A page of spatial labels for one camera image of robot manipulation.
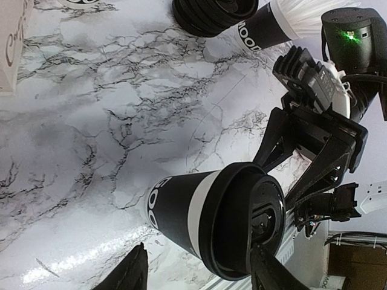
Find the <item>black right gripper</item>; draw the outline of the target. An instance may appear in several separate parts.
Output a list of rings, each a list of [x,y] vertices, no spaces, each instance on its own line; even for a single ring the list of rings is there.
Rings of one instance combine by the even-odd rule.
[[[284,110],[271,111],[261,145],[253,163],[274,169],[294,151],[311,162],[285,198],[287,210],[338,186],[346,172],[360,165],[368,130],[332,108],[315,112],[291,102]]]

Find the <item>black takeout coffee cup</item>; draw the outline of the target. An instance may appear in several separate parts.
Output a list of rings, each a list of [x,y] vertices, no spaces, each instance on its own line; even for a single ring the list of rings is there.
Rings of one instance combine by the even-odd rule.
[[[212,172],[163,178],[145,199],[144,216],[168,239],[202,260],[207,267],[223,264],[221,252],[234,218],[232,166]]]

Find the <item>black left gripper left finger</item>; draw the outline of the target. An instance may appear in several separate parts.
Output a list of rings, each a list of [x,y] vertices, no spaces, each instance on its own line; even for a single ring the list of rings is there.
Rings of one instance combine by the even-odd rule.
[[[93,290],[147,290],[148,252],[136,245]]]

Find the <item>black coffee cup lid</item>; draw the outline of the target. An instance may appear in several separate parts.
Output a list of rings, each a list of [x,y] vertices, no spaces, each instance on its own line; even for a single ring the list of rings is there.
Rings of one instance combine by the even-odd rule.
[[[253,163],[233,163],[210,186],[200,217],[199,246],[206,268],[224,280],[251,273],[254,243],[276,254],[284,235],[284,194]]]

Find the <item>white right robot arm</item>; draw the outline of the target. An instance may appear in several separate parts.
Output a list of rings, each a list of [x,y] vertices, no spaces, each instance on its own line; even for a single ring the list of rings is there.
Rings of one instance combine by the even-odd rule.
[[[310,160],[285,198],[289,210],[356,171],[368,137],[360,121],[375,97],[386,108],[386,22],[375,9],[354,7],[321,20],[322,60],[294,46],[275,62],[273,75],[287,93],[253,160],[265,171],[294,151]]]

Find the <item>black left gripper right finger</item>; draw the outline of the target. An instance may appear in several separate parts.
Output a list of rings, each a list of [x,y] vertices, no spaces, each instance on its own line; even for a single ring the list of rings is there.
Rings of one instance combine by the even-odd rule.
[[[250,252],[250,270],[252,289],[268,290],[307,290],[277,258],[281,242],[278,240],[263,242],[252,240]]]

